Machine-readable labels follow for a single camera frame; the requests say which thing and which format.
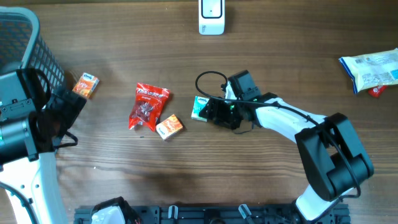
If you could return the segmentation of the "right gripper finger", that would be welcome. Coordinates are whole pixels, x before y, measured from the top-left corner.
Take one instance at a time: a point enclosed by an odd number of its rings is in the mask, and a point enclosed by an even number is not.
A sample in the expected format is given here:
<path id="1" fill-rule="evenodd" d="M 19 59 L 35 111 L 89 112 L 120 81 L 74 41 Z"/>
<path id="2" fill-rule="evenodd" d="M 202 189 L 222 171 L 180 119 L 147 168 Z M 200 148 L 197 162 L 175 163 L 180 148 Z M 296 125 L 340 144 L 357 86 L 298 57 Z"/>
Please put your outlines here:
<path id="1" fill-rule="evenodd" d="M 199 117 L 216 121 L 218 116 L 219 101 L 210 98 L 207 104 L 199 112 Z"/>
<path id="2" fill-rule="evenodd" d="M 230 130 L 239 128 L 239 119 L 236 118 L 215 118 L 214 123 Z"/>

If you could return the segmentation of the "teal tissue pack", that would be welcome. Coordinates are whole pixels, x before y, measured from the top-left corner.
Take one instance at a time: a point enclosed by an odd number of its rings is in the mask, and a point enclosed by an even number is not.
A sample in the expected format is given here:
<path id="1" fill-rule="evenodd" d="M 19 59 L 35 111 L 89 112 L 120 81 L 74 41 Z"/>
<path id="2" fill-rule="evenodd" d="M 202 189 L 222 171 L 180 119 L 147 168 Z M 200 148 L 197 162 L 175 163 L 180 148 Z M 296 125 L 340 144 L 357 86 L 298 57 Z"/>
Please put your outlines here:
<path id="1" fill-rule="evenodd" d="M 209 99 L 205 98 L 205 97 L 201 97 L 201 96 L 195 97 L 192 114 L 191 114 L 191 119 L 207 122 L 206 118 L 202 118 L 200 116 L 200 111 L 206 106 L 208 101 L 209 101 Z"/>

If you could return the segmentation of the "orange tissue pack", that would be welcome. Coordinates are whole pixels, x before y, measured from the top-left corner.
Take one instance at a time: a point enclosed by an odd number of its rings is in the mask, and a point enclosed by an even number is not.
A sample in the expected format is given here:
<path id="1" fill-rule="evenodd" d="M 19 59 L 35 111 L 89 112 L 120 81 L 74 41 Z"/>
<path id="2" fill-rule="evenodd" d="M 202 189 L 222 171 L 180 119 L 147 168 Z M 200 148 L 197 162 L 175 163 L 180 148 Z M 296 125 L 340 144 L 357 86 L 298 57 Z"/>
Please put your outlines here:
<path id="1" fill-rule="evenodd" d="M 182 129 L 183 124 L 174 114 L 169 116 L 155 127 L 155 130 L 164 141 L 169 139 L 174 134 L 177 134 Z"/>
<path id="2" fill-rule="evenodd" d="M 83 73 L 72 91 L 89 99 L 99 82 L 100 80 L 98 77 L 90 75 L 89 73 Z"/>

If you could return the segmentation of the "red snack bag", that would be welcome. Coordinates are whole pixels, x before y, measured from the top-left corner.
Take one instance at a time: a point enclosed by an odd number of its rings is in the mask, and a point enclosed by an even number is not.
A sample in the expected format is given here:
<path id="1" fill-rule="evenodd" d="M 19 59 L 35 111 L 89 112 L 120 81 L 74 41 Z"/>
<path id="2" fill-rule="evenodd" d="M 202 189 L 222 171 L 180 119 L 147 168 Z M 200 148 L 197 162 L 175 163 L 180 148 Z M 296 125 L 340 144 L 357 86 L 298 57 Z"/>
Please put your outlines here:
<path id="1" fill-rule="evenodd" d="M 136 97 L 133 109 L 129 115 L 129 129 L 136 126 L 146 126 L 152 132 L 163 110 L 163 107 L 170 96 L 170 90 L 157 86 L 137 83 Z"/>

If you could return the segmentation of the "red candy bar wrapper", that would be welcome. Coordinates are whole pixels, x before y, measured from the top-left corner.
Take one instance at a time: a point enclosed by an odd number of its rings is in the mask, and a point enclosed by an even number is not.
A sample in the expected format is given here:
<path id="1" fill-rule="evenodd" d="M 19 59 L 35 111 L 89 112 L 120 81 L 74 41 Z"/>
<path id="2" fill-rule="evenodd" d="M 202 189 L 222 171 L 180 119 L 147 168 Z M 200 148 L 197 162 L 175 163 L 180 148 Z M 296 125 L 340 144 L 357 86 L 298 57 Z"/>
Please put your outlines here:
<path id="1" fill-rule="evenodd" d="M 368 90 L 368 94 L 371 95 L 373 98 L 379 98 L 386 88 L 387 86 L 385 85 L 375 86 Z"/>

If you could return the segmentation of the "cream snack pouch blue seal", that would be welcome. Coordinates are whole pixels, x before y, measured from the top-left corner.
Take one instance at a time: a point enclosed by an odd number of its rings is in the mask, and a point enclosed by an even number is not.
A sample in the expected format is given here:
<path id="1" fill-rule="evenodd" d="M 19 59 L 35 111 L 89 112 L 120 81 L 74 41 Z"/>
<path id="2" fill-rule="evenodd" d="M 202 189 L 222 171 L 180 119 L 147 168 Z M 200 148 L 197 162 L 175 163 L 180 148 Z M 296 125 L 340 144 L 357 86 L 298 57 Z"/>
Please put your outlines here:
<path id="1" fill-rule="evenodd" d="M 338 59 L 353 82 L 353 93 L 397 84 L 397 48 Z"/>

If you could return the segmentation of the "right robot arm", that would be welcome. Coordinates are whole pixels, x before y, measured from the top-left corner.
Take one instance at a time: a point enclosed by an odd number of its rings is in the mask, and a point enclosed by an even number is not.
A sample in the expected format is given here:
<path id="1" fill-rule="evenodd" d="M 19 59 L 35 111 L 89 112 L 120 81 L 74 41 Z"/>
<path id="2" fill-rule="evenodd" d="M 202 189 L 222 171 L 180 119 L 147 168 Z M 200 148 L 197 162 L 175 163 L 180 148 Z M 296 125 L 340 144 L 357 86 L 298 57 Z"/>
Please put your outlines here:
<path id="1" fill-rule="evenodd" d="M 243 70 L 224 77 L 224 96 L 200 91 L 208 102 L 199 115 L 219 126 L 238 129 L 242 121 L 273 130 L 297 145 L 308 187 L 289 205 L 279 205 L 265 218 L 284 223 L 317 223 L 332 217 L 338 205 L 361 196 L 361 184 L 374 166 L 349 119 L 309 113 L 273 93 L 261 93 Z"/>

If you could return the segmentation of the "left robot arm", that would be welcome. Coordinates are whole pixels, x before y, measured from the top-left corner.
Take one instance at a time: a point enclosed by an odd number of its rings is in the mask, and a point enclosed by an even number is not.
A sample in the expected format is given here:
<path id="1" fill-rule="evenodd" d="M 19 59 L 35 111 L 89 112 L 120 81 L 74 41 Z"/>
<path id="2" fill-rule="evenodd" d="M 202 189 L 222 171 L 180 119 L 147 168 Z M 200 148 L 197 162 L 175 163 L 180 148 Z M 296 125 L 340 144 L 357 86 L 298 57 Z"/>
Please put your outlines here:
<path id="1" fill-rule="evenodd" d="M 67 223 L 56 152 L 78 144 L 69 132 L 86 104 L 36 68 L 1 75 L 1 188 L 18 223 Z"/>

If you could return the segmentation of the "white barcode scanner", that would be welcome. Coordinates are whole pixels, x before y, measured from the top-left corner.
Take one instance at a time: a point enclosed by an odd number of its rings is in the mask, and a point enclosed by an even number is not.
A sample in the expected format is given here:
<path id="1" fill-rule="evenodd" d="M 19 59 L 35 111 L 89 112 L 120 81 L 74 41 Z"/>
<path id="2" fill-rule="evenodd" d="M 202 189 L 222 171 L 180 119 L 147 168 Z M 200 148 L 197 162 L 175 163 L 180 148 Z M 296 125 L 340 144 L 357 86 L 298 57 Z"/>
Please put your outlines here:
<path id="1" fill-rule="evenodd" d="M 201 35 L 221 35 L 225 28 L 225 0 L 198 1 L 198 31 Z"/>

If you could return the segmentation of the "grey plastic shopping basket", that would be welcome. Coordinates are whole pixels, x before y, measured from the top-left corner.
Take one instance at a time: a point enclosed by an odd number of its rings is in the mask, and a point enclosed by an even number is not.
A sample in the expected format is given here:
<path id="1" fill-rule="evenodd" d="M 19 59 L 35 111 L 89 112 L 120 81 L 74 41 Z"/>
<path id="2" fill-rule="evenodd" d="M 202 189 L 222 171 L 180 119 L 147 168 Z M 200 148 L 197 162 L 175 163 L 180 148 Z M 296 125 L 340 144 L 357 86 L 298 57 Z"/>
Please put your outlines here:
<path id="1" fill-rule="evenodd" d="M 49 80 L 43 88 L 54 91 L 67 86 L 64 70 L 40 35 L 40 21 L 23 7 L 1 7 L 1 73 L 18 68 L 36 68 Z"/>

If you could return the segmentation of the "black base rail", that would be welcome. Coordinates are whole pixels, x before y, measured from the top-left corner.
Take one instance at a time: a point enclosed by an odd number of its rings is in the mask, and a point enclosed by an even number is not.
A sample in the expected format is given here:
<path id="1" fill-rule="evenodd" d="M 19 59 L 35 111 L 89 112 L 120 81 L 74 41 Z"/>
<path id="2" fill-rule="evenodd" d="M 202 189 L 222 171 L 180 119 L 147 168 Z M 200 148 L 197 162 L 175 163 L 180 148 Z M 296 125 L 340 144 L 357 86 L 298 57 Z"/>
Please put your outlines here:
<path id="1" fill-rule="evenodd" d="M 247 223 L 238 207 L 178 207 L 177 215 L 169 215 L 168 207 L 133 206 L 141 223 Z M 292 213 L 289 204 L 269 204 L 249 207 L 251 220 L 261 224 L 300 223 L 298 215 Z M 319 224 L 350 224 L 351 217 L 347 204 L 338 204 L 317 221 Z"/>

